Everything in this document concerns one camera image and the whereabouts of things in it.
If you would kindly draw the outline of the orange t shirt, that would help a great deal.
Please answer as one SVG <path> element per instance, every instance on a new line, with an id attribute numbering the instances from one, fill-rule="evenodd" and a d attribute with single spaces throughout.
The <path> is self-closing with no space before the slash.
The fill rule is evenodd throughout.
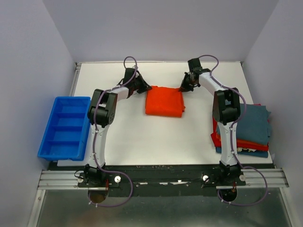
<path id="1" fill-rule="evenodd" d="M 147 92 L 145 100 L 147 115 L 181 118 L 184 111 L 183 94 L 178 88 L 152 86 Z"/>

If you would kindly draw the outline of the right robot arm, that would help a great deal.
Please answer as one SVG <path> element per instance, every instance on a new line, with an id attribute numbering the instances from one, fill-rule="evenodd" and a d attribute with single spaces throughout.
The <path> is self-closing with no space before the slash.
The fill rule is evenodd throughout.
<path id="1" fill-rule="evenodd" d="M 217 122 L 221 138 L 220 172 L 218 181 L 229 185 L 235 177 L 241 174 L 241 167 L 237 159 L 236 129 L 237 121 L 241 117 L 240 94 L 238 89 L 223 85 L 213 76 L 214 69 L 204 69 L 200 58 L 187 61 L 189 72 L 186 72 L 179 91 L 193 91 L 196 87 L 204 87 L 213 95 L 212 116 Z"/>

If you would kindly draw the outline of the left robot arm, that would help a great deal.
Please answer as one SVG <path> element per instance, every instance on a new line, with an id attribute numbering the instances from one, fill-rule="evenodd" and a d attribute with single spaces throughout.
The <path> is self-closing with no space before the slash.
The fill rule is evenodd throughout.
<path id="1" fill-rule="evenodd" d="M 117 103 L 128 99 L 134 93 L 144 93 L 151 90 L 138 71 L 138 67 L 126 68 L 124 77 L 112 89 L 96 89 L 93 93 L 87 117 L 91 124 L 92 146 L 84 176 L 95 186 L 101 186 L 106 177 L 105 144 L 109 126 L 113 123 Z"/>

